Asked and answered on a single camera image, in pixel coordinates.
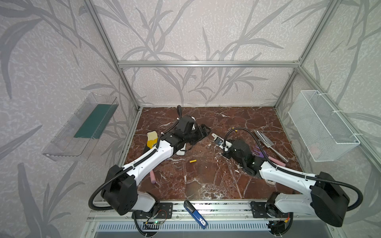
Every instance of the wall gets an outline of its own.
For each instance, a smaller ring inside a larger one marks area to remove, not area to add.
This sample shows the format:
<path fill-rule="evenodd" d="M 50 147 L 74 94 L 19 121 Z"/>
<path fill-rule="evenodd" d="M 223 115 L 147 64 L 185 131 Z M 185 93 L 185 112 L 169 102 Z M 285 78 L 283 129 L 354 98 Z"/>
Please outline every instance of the wall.
<path fill-rule="evenodd" d="M 381 1 L 342 1 L 329 25 L 303 64 L 313 79 L 381 151 L 380 63 Z M 381 173 L 356 147 L 337 161 L 315 162 L 288 115 L 300 90 L 312 89 L 298 76 L 277 109 L 301 166 L 307 172 L 324 171 L 336 180 L 358 187 L 362 205 L 347 212 L 343 229 L 348 238 L 375 238 L 381 234 Z M 348 189 L 353 203 L 357 196 Z"/>
<path fill-rule="evenodd" d="M 94 0 L 119 61 L 295 61 L 328 2 Z M 124 69 L 139 103 L 156 106 L 272 106 L 290 71 Z"/>
<path fill-rule="evenodd" d="M 81 1 L 0 2 L 0 237 L 78 237 L 136 111 Z M 87 161 L 41 154 L 86 96 L 120 105 Z"/>

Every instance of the white metal basket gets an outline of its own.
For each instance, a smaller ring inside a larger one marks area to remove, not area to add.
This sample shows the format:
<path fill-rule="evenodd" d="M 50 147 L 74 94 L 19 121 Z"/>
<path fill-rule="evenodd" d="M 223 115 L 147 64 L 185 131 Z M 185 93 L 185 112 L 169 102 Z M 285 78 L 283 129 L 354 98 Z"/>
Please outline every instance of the white metal basket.
<path fill-rule="evenodd" d="M 334 161 L 360 144 L 317 90 L 300 91 L 288 114 L 316 162 Z"/>

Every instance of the metal trowel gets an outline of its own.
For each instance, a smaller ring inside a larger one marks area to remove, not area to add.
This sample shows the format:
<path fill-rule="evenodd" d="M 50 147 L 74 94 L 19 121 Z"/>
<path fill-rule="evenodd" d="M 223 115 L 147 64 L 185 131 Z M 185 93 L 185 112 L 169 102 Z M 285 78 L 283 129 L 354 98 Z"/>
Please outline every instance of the metal trowel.
<path fill-rule="evenodd" d="M 274 145 L 274 143 L 272 141 L 270 141 L 270 139 L 265 136 L 262 132 L 260 131 L 257 131 L 257 130 L 254 130 L 254 133 L 257 135 L 257 137 L 259 138 L 260 141 L 262 141 L 262 143 L 267 147 L 267 148 L 270 148 L 272 149 L 272 151 L 274 151 L 285 163 L 288 163 L 288 159 L 286 159 L 283 155 L 281 155 L 279 152 L 277 152 L 274 148 L 272 148 L 272 146 Z"/>

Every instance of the silver handle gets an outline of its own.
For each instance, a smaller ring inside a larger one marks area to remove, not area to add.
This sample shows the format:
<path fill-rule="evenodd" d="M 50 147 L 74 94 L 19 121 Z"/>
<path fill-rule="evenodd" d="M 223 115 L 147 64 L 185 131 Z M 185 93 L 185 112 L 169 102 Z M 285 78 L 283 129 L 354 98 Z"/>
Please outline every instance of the silver handle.
<path fill-rule="evenodd" d="M 273 147 L 270 146 L 270 149 L 274 151 L 285 163 L 288 163 L 288 159 L 286 159 L 283 155 L 281 155 L 279 152 L 277 152 Z"/>

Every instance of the blue and black tool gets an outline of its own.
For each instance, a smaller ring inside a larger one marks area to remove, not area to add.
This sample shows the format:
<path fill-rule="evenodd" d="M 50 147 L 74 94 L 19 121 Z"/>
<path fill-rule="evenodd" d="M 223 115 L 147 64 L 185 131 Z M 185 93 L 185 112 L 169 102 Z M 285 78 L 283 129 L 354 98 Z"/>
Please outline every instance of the blue and black tool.
<path fill-rule="evenodd" d="M 196 220 L 200 226 L 205 229 L 208 226 L 207 221 L 199 214 L 190 201 L 186 200 L 184 202 L 184 208 L 192 215 L 192 217 Z"/>

